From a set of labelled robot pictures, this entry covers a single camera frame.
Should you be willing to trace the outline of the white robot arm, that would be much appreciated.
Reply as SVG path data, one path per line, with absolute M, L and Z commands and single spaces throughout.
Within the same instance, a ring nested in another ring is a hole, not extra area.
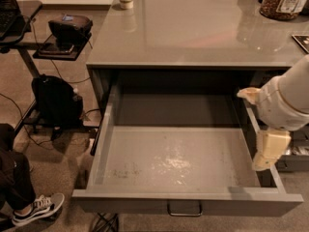
M 285 153 L 291 131 L 309 123 L 309 56 L 292 65 L 284 74 L 273 77 L 262 88 L 248 87 L 237 96 L 255 105 L 259 119 L 267 125 L 257 134 L 255 171 L 270 169 Z

